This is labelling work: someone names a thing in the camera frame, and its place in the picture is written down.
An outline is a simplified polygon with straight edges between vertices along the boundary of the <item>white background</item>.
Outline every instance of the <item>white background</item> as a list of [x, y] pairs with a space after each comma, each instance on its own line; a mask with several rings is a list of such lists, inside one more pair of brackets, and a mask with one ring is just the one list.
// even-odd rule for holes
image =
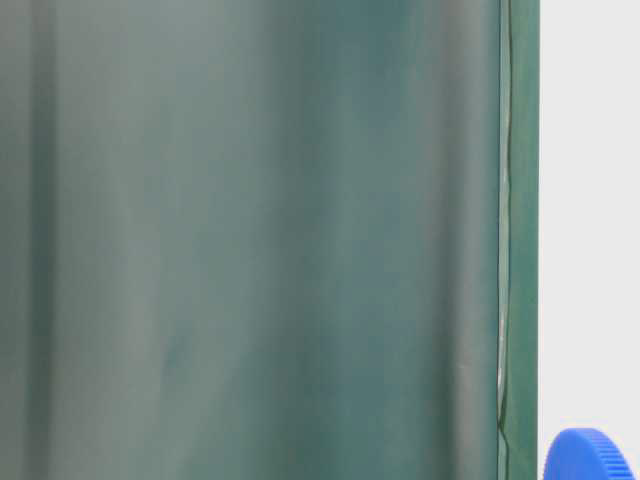
[[640, 2], [543, 0], [540, 461], [594, 426], [640, 473]]

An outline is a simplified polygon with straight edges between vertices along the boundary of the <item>blue plastic lid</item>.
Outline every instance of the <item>blue plastic lid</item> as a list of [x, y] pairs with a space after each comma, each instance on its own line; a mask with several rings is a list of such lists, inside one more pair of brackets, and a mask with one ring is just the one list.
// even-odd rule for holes
[[561, 432], [549, 450], [544, 480], [633, 480], [618, 447], [591, 428]]

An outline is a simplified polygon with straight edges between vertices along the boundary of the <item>green backdrop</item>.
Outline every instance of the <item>green backdrop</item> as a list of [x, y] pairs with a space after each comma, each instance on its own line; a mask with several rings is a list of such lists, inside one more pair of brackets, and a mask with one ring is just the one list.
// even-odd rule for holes
[[510, 4], [3, 0], [2, 478], [534, 479]]

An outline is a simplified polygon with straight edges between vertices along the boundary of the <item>green fabric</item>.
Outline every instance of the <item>green fabric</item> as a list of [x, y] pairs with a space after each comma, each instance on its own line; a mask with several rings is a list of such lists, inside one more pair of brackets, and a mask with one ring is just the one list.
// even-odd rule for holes
[[5, 0], [0, 32], [3, 479], [497, 478], [498, 2]]
[[500, 430], [501, 479], [535, 480], [538, 348], [538, 102], [539, 2], [508, 0], [509, 238], [508, 326]]

